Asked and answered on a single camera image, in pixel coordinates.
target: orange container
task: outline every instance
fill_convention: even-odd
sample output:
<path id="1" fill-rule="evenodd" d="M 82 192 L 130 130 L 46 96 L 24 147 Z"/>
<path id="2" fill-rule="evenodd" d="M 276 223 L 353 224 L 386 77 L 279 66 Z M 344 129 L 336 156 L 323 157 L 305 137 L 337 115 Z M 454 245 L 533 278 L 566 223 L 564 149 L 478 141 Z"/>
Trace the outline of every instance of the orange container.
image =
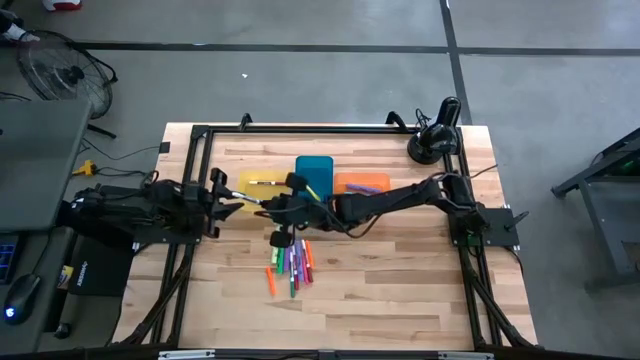
<path id="1" fill-rule="evenodd" d="M 347 189 L 347 184 L 367 186 L 380 191 L 391 190 L 391 179 L 384 173 L 340 173 L 333 178 L 333 192 L 343 194 L 345 192 L 359 192 Z"/>

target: orange marker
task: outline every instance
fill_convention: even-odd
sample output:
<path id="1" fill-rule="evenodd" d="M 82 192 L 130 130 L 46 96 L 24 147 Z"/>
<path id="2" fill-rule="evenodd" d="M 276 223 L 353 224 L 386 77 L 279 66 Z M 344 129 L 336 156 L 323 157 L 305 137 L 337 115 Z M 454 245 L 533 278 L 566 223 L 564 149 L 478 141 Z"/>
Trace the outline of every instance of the orange marker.
<path id="1" fill-rule="evenodd" d="M 267 280 L 269 280 L 269 291 L 271 296 L 276 296 L 276 283 L 273 281 L 273 273 L 271 268 L 267 266 Z"/>
<path id="2" fill-rule="evenodd" d="M 307 261 L 309 262 L 309 264 L 311 264 L 311 268 L 315 269 L 316 262 L 313 260 L 313 252 L 311 251 L 311 241 L 305 240 L 305 243 L 307 245 Z"/>

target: yellow container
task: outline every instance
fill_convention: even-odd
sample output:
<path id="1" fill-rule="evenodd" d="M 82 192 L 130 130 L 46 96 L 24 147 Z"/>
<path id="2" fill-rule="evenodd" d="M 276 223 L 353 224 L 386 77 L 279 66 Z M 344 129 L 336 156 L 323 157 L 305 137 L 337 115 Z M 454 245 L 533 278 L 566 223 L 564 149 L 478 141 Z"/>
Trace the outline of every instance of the yellow container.
<path id="1" fill-rule="evenodd" d="M 240 173 L 238 176 L 238 185 L 236 189 L 239 192 L 245 193 L 253 198 L 260 200 L 271 200 L 272 197 L 278 196 L 282 193 L 291 194 L 291 189 L 284 185 L 253 185 L 249 184 L 250 181 L 279 181 L 284 182 L 287 179 L 287 174 L 291 170 L 247 170 Z M 245 202 L 245 205 L 241 208 L 244 211 L 258 211 L 262 210 L 259 205 Z"/>

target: keyboard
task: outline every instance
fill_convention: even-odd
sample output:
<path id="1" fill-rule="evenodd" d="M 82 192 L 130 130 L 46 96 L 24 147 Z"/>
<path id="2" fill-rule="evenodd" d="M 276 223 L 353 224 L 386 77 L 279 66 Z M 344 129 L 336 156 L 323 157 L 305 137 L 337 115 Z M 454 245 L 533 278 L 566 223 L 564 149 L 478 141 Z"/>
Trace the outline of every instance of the keyboard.
<path id="1" fill-rule="evenodd" d="M 0 285 L 11 283 L 22 245 L 19 234 L 0 234 Z"/>

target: wooden table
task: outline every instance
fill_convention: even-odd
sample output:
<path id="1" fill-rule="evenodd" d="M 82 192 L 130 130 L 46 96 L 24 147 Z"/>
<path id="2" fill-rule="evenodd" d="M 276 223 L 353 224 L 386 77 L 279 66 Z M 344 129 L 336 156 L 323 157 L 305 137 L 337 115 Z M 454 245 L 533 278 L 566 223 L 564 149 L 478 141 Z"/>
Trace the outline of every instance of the wooden table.
<path id="1" fill-rule="evenodd" d="M 160 178 L 181 181 L 192 125 L 167 124 L 163 141 L 171 142 L 171 151 L 159 156 Z M 495 164 L 487 127 L 463 126 L 462 131 L 470 173 Z M 392 188 L 443 170 L 442 163 L 413 162 L 407 139 L 395 134 L 219 134 L 210 165 L 227 173 L 230 188 L 246 169 L 293 170 L 301 154 L 333 157 L 336 173 L 388 173 Z M 196 159 L 194 176 L 200 156 Z M 504 203 L 495 169 L 473 179 L 473 189 L 487 207 Z M 384 215 L 359 240 L 307 232 L 304 237 L 313 241 L 315 282 L 295 299 L 289 298 L 286 276 L 276 280 L 277 296 L 269 294 L 265 267 L 272 223 L 240 211 L 220 227 L 219 239 L 204 238 L 196 250 L 181 347 L 472 348 L 459 257 L 450 245 L 446 216 L 435 207 Z M 153 245 L 136 257 L 114 340 L 131 333 L 156 300 L 166 252 L 167 246 Z M 487 261 L 496 301 L 524 337 L 535 342 L 518 263 L 501 248 L 488 248 Z M 490 339 L 482 306 L 480 313 L 483 334 Z M 171 317 L 169 311 L 164 333 Z"/>

